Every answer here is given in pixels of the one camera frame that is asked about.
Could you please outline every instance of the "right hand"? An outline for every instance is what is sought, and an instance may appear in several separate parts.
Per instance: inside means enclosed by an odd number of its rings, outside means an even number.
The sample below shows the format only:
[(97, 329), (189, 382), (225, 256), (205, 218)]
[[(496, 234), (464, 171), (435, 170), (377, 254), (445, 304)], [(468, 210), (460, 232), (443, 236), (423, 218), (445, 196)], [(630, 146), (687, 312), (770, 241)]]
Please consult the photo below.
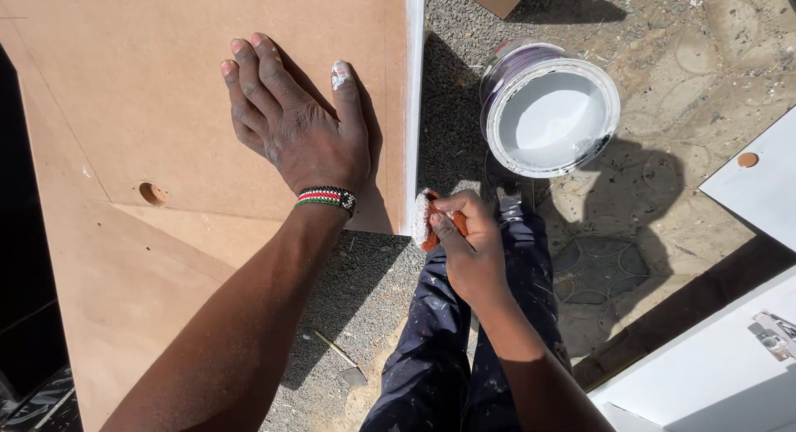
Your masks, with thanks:
[(321, 186), (357, 194), (370, 174), (370, 151), (349, 64), (332, 66), (336, 120), (293, 80), (265, 34), (252, 34), (252, 43), (233, 39), (231, 47), (235, 60), (222, 61), (221, 74), (238, 141), (276, 166), (296, 195)]
[(429, 219), (445, 248), (448, 281), (456, 294), (476, 313), (486, 304), (512, 300), (500, 230), (478, 194), (465, 190), (433, 203), (442, 211), (461, 211), (466, 217), (466, 238), (447, 216), (433, 214)]

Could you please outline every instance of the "beaded bracelet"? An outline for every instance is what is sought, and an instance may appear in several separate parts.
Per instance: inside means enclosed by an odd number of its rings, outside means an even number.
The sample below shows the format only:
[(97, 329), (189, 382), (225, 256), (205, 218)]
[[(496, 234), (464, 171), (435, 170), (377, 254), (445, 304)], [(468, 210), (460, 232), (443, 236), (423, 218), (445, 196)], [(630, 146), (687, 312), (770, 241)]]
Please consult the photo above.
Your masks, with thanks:
[(357, 198), (342, 188), (312, 187), (298, 194), (298, 200), (293, 208), (305, 203), (325, 203), (326, 205), (340, 206), (353, 218), (353, 207), (357, 205)]

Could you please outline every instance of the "open paint can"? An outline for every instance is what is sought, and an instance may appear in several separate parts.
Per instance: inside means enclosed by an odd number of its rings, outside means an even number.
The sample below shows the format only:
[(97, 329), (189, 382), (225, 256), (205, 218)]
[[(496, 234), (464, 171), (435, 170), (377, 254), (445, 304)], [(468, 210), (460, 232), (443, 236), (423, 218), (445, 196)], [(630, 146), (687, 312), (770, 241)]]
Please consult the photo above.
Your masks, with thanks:
[(605, 148), (619, 121), (619, 93), (602, 69), (534, 39), (511, 39), (494, 51), (481, 102), (492, 153), (527, 177), (576, 170)]

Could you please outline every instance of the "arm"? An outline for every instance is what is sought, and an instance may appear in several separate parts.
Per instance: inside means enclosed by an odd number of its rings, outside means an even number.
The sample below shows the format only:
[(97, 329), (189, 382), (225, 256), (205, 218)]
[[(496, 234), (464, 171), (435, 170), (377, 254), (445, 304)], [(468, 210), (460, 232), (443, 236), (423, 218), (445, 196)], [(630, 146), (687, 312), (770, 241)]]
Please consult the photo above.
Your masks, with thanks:
[(478, 315), (501, 361), (523, 430), (612, 431), (514, 300), (500, 230), (478, 195), (463, 191), (434, 205), (467, 217), (466, 238), (447, 216), (435, 214), (431, 224), (447, 253), (451, 286)]
[[(333, 67), (340, 121), (282, 67), (274, 45), (233, 40), (221, 64), (238, 139), (271, 161), (294, 193), (354, 193), (370, 172), (367, 129), (347, 64)], [(271, 407), (307, 298), (349, 214), (294, 208), (272, 240), (199, 309), (103, 430), (257, 430)]]

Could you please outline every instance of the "dark blue pants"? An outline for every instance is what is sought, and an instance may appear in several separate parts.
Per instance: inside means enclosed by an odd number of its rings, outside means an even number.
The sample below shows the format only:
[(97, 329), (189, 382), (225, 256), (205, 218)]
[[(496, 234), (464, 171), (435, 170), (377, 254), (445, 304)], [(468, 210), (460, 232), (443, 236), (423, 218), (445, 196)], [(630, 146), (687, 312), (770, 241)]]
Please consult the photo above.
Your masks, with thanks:
[[(568, 369), (556, 325), (552, 263), (544, 221), (522, 204), (502, 206), (499, 219), (506, 277), (514, 298)], [(381, 397), (365, 418), (365, 432), (519, 430), (509, 383), (483, 328), (473, 371), (467, 362), (470, 306), (453, 291), (440, 246), (426, 256), (409, 317), (381, 376)]]

